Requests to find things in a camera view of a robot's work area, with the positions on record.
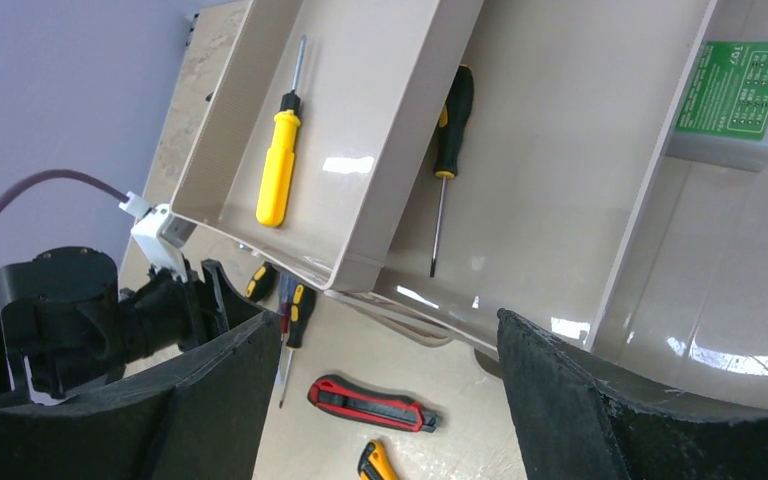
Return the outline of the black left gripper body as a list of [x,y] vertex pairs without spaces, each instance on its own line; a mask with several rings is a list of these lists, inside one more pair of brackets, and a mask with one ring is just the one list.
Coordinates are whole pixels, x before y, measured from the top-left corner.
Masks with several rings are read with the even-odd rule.
[[126,361],[147,358],[171,345],[192,350],[264,312],[237,291],[219,261],[202,261],[201,271],[199,278],[189,270],[184,281],[168,270],[152,273],[143,287],[119,302]]

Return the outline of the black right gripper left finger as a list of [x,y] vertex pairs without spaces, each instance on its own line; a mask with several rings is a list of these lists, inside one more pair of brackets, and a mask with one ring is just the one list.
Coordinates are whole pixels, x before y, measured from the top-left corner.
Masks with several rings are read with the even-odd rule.
[[0,408],[0,479],[248,479],[279,356],[263,312],[61,404]]

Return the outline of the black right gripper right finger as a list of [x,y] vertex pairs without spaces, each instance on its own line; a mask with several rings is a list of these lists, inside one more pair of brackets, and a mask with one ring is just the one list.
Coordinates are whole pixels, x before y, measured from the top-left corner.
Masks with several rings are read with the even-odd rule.
[[768,479],[768,410],[650,380],[497,313],[509,411],[531,479]]

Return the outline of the red blue screwdriver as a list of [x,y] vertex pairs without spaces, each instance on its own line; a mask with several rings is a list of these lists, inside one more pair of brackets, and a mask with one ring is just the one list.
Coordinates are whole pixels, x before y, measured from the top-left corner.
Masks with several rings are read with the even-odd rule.
[[279,357],[278,370],[276,372],[275,387],[280,387],[284,384],[285,342],[289,332],[290,310],[295,284],[296,282],[292,276],[285,273],[280,274],[277,314],[281,322],[281,354]]

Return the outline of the red black utility knife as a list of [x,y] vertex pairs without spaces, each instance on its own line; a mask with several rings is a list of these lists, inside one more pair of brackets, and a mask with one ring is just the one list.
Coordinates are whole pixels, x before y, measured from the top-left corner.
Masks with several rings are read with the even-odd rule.
[[336,374],[315,380],[307,400],[338,418],[402,432],[433,433],[441,424],[437,412],[410,396],[365,388]]

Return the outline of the thin yellow black screwdriver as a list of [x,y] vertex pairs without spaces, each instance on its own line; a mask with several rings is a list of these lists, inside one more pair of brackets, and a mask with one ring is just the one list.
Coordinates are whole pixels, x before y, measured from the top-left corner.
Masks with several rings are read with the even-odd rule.
[[256,219],[269,228],[279,227],[286,215],[295,162],[295,145],[302,100],[298,95],[307,36],[299,42],[293,78],[288,92],[282,95],[279,111],[274,115],[274,129],[266,153],[261,185],[256,205]]

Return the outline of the beige translucent tool box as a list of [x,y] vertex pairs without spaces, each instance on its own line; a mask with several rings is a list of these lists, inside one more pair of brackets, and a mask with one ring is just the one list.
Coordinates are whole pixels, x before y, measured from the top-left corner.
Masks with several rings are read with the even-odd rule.
[[[303,35],[289,199],[269,228],[256,205]],[[768,164],[666,155],[708,40],[768,40],[768,1],[255,1],[171,207],[336,300],[488,354],[503,308],[768,409]],[[474,102],[430,278],[460,64]]]

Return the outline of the translucent white parts box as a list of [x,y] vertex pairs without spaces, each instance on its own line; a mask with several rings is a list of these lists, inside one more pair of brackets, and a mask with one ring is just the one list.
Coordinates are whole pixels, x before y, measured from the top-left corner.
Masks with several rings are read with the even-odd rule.
[[768,164],[768,41],[707,41],[666,155],[760,172]]

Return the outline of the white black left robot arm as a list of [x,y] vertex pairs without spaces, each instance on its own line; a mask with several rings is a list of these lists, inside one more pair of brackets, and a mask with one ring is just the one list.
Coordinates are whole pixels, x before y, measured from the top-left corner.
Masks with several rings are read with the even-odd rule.
[[32,391],[64,400],[112,383],[126,365],[175,345],[187,352],[262,313],[220,262],[177,278],[152,267],[137,290],[120,289],[110,256],[61,247],[0,268],[0,397]]

